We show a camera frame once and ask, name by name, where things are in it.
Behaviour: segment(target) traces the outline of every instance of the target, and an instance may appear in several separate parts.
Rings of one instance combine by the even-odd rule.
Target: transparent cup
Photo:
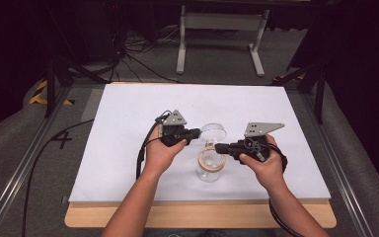
[[[198,153],[198,166],[195,170],[201,180],[212,183],[220,178],[226,156],[217,154],[214,143],[224,139],[226,135],[223,125],[219,123],[209,123],[201,129],[200,139],[205,141],[205,147]]]

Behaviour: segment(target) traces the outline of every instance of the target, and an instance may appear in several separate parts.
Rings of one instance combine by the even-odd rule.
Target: hand
[[[271,135],[266,135],[266,141],[276,146],[275,139]],[[241,154],[239,158],[255,172],[258,181],[267,191],[286,187],[282,177],[281,157],[274,150],[269,150],[269,158],[263,163],[246,154]]]
[[[187,141],[182,140],[168,147],[159,139],[159,125],[149,136],[146,146],[146,164],[142,174],[152,174],[160,177],[172,164],[174,157],[184,149]]]

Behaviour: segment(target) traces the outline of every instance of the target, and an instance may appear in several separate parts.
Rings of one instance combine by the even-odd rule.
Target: wire
[[[150,142],[155,141],[155,140],[159,140],[159,139],[160,139],[160,137],[151,139],[148,142],[146,142],[146,145],[144,145],[144,146],[147,146]]]
[[[116,76],[117,81],[119,81],[119,75],[118,75],[118,72],[116,71],[116,67],[115,67],[115,76]]]
[[[210,30],[209,33],[229,39],[236,35],[238,31],[223,31],[223,30]]]
[[[155,139],[152,139],[150,141],[147,141],[150,137],[150,134],[152,134],[155,127],[161,123],[164,119],[166,119],[172,112],[171,111],[164,111],[159,117],[155,119],[155,123],[153,123],[152,127],[150,128],[149,132],[146,135],[146,138],[144,138],[143,143],[141,144],[140,150],[138,152],[137,156],[137,165],[136,165],[136,180],[140,177],[141,173],[141,163],[144,161],[144,151],[146,149],[146,145],[152,142]]]
[[[278,155],[280,155],[281,158],[285,157],[282,154],[281,150],[277,146],[275,146],[274,144],[271,144],[271,143],[262,144],[262,143],[259,143],[257,141],[254,141],[251,138],[245,138],[244,145],[245,145],[246,148],[251,149],[251,151],[262,150],[263,147],[264,148],[268,148],[268,149],[271,149],[271,150],[275,151],[276,153],[278,153]]]
[[[79,125],[82,125],[82,124],[85,124],[85,123],[88,123],[88,122],[91,122],[91,121],[94,121],[94,119],[89,119],[89,120],[86,120],[86,121],[81,121],[79,123],[76,123],[76,124],[73,124],[71,126],[68,126],[66,128],[64,128],[63,130],[60,130],[59,132],[57,132],[56,134],[54,134],[51,139],[49,139],[45,145],[39,150],[38,152],[38,155],[34,158],[34,163],[33,163],[33,166],[30,170],[30,175],[29,175],[29,180],[27,182],[27,191],[26,191],[26,200],[24,202],[24,211],[23,211],[23,228],[22,228],[22,237],[25,237],[26,236],[26,228],[27,228],[27,209],[28,209],[28,205],[29,205],[29,197],[30,197],[30,189],[31,189],[31,184],[32,184],[32,179],[33,179],[33,173],[34,173],[34,170],[36,168],[36,165],[37,165],[37,162],[38,162],[38,158],[39,156],[41,155],[42,151],[44,150],[44,148],[48,145],[48,143],[50,143],[50,141],[54,140],[55,138],[61,136],[62,134],[64,134],[67,130],[73,128],[73,127],[76,127],[76,126],[79,126]]]
[[[155,48],[157,46],[165,45],[165,44],[168,44],[168,43],[170,43],[172,41],[173,42],[179,42],[179,41],[176,41],[176,40],[173,40],[173,39],[169,39],[169,38],[173,38],[175,36],[175,34],[178,32],[179,29],[180,28],[177,27],[176,29],[174,29],[173,31],[171,31],[170,33],[168,33],[165,37],[156,39],[156,41],[155,41],[154,44],[151,44],[149,40],[146,40],[146,39],[143,39],[143,38],[136,39],[135,38],[136,35],[130,35],[127,38],[133,37],[133,40],[130,41],[130,42],[127,42],[125,44],[126,51],[129,52],[129,53],[137,54],[137,53],[140,53],[140,52],[148,52],[148,51],[152,50],[153,48]],[[140,44],[141,44],[141,48],[140,49],[130,48],[130,46],[137,46],[137,45],[140,45]]]
[[[140,77],[137,75],[137,73],[135,72],[135,71],[133,71],[133,70],[131,70],[131,68],[130,68],[130,66],[123,60],[123,59],[121,59],[121,61],[128,67],[128,70],[130,70],[132,73],[134,73],[134,75],[137,77],[137,80],[139,81],[139,82],[143,82],[141,79],[140,79]]]
[[[98,70],[91,71],[91,72],[96,74],[96,75],[101,75],[103,73],[109,72],[114,66],[115,66],[115,64],[109,65],[109,66],[104,67],[102,69],[98,69]],[[74,77],[83,77],[84,76],[84,74],[77,72],[76,70],[75,71],[69,71],[69,73]]]
[[[112,79],[113,79],[114,71],[115,71],[115,69],[113,68],[113,69],[112,69],[112,73],[110,74],[110,79],[109,79],[110,82],[111,82]]]
[[[177,80],[174,80],[174,79],[171,79],[171,78],[167,78],[167,77],[164,77],[162,75],[160,75],[159,73],[155,72],[154,70],[152,70],[150,67],[146,66],[143,62],[137,60],[135,57],[131,56],[130,54],[126,54],[129,58],[132,58],[134,59],[136,62],[138,62],[140,65],[144,66],[147,70],[153,72],[155,75],[157,75],[158,77],[160,78],[163,78],[164,80],[167,80],[167,81],[172,81],[172,82],[176,82],[176,83],[182,83],[180,81],[177,81]]]
[[[294,236],[294,237],[303,237],[303,235],[295,232],[294,230],[292,230],[290,227],[288,227],[284,222],[282,222],[282,220],[279,218],[279,216],[276,214],[276,211],[275,209],[273,208],[272,206],[272,203],[270,202],[269,200],[269,210],[270,210],[270,213],[272,214],[272,217],[273,219],[276,221],[276,223],[282,228],[284,229],[286,232],[288,232],[290,235]]]

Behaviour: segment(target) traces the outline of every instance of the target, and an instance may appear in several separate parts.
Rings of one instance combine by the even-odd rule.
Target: white table surface
[[[69,201],[122,201],[135,181],[137,154],[154,119],[179,110],[186,128],[221,123],[221,142],[244,138],[249,121],[283,122],[270,134],[288,159],[284,178],[297,198],[331,198],[288,97],[281,87],[178,84],[107,85]],[[195,173],[204,141],[193,140],[162,176],[155,200],[262,200],[253,171],[232,157],[214,183]]]

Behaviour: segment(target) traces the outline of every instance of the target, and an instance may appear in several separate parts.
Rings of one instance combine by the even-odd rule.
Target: aluminum rail
[[[67,99],[69,91],[70,88],[67,87],[62,87],[60,89],[59,95],[56,99],[56,107],[54,108],[54,111],[48,118],[45,118],[39,126],[38,132],[33,138],[32,143],[30,144],[23,159],[14,172],[14,175],[11,177],[4,192],[2,193],[0,197],[0,224],[5,217],[5,214],[7,213],[9,207],[11,206],[14,198],[16,197],[18,191],[20,190],[26,176],[32,169],[42,141],[45,138],[52,122],[54,121],[57,112],[62,107],[63,102]]]
[[[331,141],[328,139],[326,131],[322,125],[320,125],[314,115],[314,104],[310,95],[302,94],[301,95],[303,103],[305,104],[306,110],[313,121],[313,125],[319,133],[320,138],[322,139],[322,143],[325,147],[325,150],[329,157],[329,165],[331,167],[331,171],[335,177],[338,188],[341,191],[341,195],[343,197],[343,201],[349,211],[349,214],[352,218],[353,224],[357,230],[357,233],[361,237],[371,237],[374,236],[368,222],[362,212],[362,209],[356,199],[355,192],[350,185],[345,172],[341,166],[340,160],[335,152]]]

